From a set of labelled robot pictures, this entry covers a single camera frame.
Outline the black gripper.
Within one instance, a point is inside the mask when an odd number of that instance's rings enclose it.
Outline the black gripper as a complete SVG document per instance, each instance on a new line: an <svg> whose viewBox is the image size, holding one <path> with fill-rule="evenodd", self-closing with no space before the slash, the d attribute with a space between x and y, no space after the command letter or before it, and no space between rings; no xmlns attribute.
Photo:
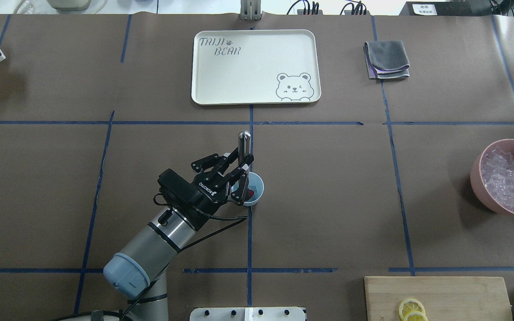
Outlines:
<svg viewBox="0 0 514 321"><path fill-rule="evenodd" d="M254 155L245 156L240 163L238 156L238 153L212 154L191 163L192 170L198 175L192 181L186 181L186 207L190 211L216 213L230 201L244 205L249 194L249 165L254 161ZM226 173L233 163L237 166Z"/></svg>

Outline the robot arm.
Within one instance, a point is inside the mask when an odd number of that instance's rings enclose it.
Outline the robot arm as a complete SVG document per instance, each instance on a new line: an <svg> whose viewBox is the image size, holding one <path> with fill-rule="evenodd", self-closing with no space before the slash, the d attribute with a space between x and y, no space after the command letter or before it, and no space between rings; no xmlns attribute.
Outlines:
<svg viewBox="0 0 514 321"><path fill-rule="evenodd" d="M210 220L230 222L230 227L247 216L219 217L216 212L226 203L243 206L252 194L249 190L249 167L254 160L250 152L235 149L223 155L211 154L191 163L195 173L186 181L167 169L158 177L158 195L162 210L127 245L117 252L103 269L106 280L127 297L124 310L94 310L65 316L64 321L116 321L145 319L139 308L153 308L167 295L151 295L163 278L171 260L196 245L194 235Z"/></svg>

